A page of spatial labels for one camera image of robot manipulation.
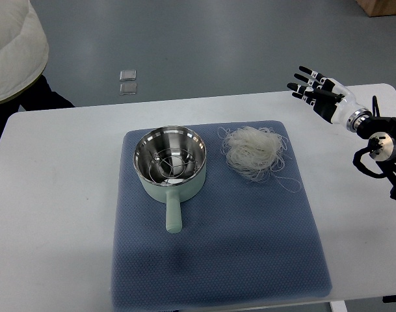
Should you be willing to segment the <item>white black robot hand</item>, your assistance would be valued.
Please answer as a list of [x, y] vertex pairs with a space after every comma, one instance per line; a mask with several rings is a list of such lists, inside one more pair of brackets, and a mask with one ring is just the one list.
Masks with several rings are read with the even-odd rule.
[[306, 102], [313, 111], [330, 124], [339, 124], [356, 132], [361, 120], [372, 113], [357, 102], [356, 96], [337, 80], [315, 70], [300, 66], [294, 74], [297, 83], [288, 83], [294, 98]]

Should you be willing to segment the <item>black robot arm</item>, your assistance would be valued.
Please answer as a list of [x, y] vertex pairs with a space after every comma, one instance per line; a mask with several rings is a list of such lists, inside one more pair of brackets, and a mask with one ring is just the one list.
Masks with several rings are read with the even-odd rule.
[[[356, 134], [367, 140], [367, 146], [354, 154], [353, 165], [363, 174], [375, 178], [386, 178], [392, 184], [390, 198], [396, 201], [396, 117], [382, 117], [376, 96], [372, 98], [372, 111], [365, 112], [354, 120]], [[380, 172], [373, 172], [362, 163], [368, 154]]]

